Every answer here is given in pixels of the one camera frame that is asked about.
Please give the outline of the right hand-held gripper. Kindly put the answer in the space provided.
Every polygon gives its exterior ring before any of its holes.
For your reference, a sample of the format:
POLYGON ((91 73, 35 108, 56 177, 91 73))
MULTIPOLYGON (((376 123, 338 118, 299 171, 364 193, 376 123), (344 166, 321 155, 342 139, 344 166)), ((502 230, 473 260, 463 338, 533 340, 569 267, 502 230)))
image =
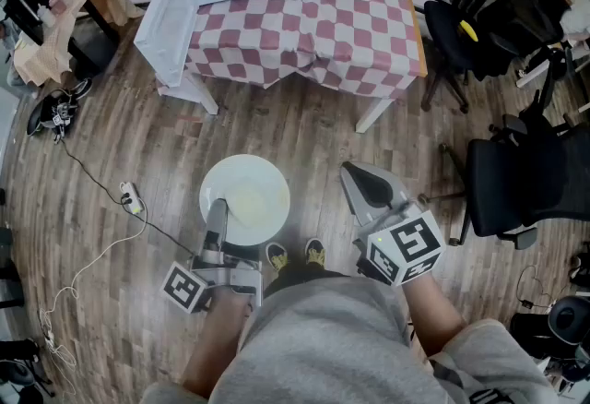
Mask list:
POLYGON ((354 241, 358 272, 397 287, 431 271, 446 242, 429 210, 404 205, 408 196, 399 178, 360 161, 346 161, 339 174, 350 211, 363 226, 354 241))

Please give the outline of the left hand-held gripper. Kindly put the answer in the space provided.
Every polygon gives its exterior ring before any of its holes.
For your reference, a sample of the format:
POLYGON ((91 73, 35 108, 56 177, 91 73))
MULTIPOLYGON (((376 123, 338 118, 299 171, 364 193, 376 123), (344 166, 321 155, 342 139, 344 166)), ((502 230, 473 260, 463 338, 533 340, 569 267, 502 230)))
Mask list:
POLYGON ((202 255, 196 255, 186 267, 174 262, 161 287, 161 294, 187 314, 208 309, 215 289, 225 287, 250 297, 253 309, 263 301, 262 263, 221 250, 227 234, 229 207, 225 199, 216 199, 207 214, 202 255))

